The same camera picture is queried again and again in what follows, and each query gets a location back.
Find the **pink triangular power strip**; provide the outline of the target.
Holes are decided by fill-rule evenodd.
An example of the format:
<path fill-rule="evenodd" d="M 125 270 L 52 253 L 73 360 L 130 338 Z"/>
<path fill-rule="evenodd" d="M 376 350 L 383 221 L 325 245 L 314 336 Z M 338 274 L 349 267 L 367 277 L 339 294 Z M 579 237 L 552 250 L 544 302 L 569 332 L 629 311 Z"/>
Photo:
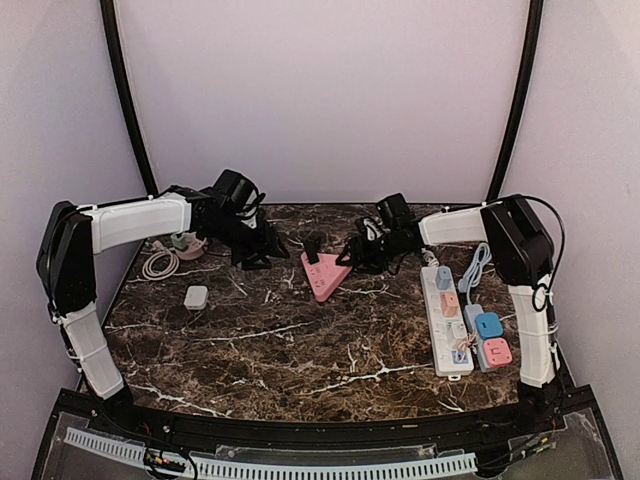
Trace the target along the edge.
<path fill-rule="evenodd" d="M 328 300 L 352 271 L 351 266 L 336 264 L 337 254 L 319 253 L 319 261 L 316 263 L 310 263 L 305 252 L 301 254 L 300 258 L 307 280 L 318 303 Z"/>

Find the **pink charger block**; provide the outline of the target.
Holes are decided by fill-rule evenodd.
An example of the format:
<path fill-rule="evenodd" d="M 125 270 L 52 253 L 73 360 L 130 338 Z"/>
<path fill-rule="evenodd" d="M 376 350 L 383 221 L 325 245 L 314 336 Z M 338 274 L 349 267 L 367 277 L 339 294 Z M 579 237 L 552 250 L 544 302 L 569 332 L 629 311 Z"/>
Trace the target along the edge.
<path fill-rule="evenodd" d="M 454 292 L 440 294 L 441 311 L 444 318 L 455 318 L 459 315 L 460 304 Z"/>

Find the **white charger with cable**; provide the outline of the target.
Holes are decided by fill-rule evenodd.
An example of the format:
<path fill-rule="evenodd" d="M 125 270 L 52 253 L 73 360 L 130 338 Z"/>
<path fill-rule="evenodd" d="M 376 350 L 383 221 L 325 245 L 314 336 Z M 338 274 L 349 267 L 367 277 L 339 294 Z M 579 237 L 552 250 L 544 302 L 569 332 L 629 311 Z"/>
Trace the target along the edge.
<path fill-rule="evenodd" d="M 448 330 L 449 345 L 455 351 L 456 359 L 465 356 L 475 341 L 475 334 L 469 333 L 463 321 L 451 322 Z"/>

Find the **long white power strip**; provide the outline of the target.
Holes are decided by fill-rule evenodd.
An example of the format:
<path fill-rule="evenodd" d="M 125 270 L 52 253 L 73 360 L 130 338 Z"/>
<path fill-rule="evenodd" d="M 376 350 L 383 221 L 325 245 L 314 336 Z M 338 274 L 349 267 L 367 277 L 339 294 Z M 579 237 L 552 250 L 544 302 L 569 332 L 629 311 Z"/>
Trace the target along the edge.
<path fill-rule="evenodd" d="M 448 330 L 451 322 L 463 321 L 461 306 L 455 318 L 444 318 L 441 311 L 440 294 L 454 292 L 457 296 L 454 279 L 451 289 L 440 291 L 436 287 L 435 277 L 438 267 L 422 267 L 420 280 L 425 301 L 429 325 L 433 363 L 436 375 L 449 381 L 459 381 L 474 370 L 470 349 L 465 356 L 456 359 L 455 351 L 449 345 Z"/>

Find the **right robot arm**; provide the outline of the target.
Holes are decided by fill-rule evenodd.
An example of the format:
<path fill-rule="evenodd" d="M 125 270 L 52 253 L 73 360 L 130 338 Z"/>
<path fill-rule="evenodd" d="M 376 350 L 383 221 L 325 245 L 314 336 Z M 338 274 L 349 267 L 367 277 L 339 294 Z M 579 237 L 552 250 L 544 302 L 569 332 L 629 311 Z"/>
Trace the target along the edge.
<path fill-rule="evenodd" d="M 520 345 L 520 381 L 543 388 L 555 378 L 558 360 L 553 306 L 549 300 L 558 254 L 530 205 L 512 195 L 491 203 L 417 218 L 402 194 L 377 203 L 380 218 L 360 219 L 335 263 L 369 274 L 393 274 L 393 261 L 437 245 L 476 242 L 472 263 L 460 280 L 448 266 L 427 266 L 420 283 L 437 376 L 458 380 L 474 368 L 493 371 L 509 364 L 510 349 L 496 314 L 471 298 L 490 262 L 515 308 Z"/>

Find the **blue charger block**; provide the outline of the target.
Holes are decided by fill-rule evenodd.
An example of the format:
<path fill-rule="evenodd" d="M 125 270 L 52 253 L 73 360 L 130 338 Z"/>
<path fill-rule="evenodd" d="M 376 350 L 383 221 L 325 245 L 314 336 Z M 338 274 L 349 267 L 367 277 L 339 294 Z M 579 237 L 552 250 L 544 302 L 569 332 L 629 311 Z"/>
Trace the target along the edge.
<path fill-rule="evenodd" d="M 452 272 L 447 266 L 439 266 L 436 271 L 435 283 L 440 291 L 448 291 L 451 289 L 453 282 Z"/>

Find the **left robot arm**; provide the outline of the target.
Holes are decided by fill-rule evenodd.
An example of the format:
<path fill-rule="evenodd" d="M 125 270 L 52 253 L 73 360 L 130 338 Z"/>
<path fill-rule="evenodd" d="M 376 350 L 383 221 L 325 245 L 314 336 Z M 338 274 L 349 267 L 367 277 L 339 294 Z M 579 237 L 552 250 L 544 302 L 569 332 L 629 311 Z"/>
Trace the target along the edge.
<path fill-rule="evenodd" d="M 120 436 L 141 427 L 140 412 L 114 397 L 125 388 L 97 314 L 95 256 L 113 247 L 178 233 L 216 239 L 243 270 L 268 269 L 289 253 L 260 205 L 236 212 L 212 188 L 172 186 L 164 194 L 111 205 L 56 203 L 36 259 L 53 323 L 60 325 L 90 389 L 102 400 L 101 417 Z"/>

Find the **black power adapter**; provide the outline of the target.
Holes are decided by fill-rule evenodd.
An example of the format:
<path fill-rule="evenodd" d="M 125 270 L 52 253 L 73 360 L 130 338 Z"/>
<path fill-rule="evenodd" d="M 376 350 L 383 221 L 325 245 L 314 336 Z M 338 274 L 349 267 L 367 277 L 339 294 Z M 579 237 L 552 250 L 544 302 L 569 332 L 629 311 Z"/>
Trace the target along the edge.
<path fill-rule="evenodd" d="M 303 241 L 303 246 L 308 263 L 310 265 L 318 263 L 320 261 L 319 249 L 321 246 L 321 239 L 316 236 L 309 236 Z"/>

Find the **white square plug adapter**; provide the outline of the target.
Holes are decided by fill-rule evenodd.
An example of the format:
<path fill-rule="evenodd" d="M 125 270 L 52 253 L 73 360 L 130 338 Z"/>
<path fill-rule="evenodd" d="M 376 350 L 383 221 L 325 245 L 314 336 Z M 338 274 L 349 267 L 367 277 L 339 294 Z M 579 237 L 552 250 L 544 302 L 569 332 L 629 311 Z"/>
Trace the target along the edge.
<path fill-rule="evenodd" d="M 207 305 L 208 296 L 209 296 L 209 291 L 206 286 L 203 286 L 203 285 L 189 286 L 186 291 L 183 305 L 187 310 L 201 311 Z"/>

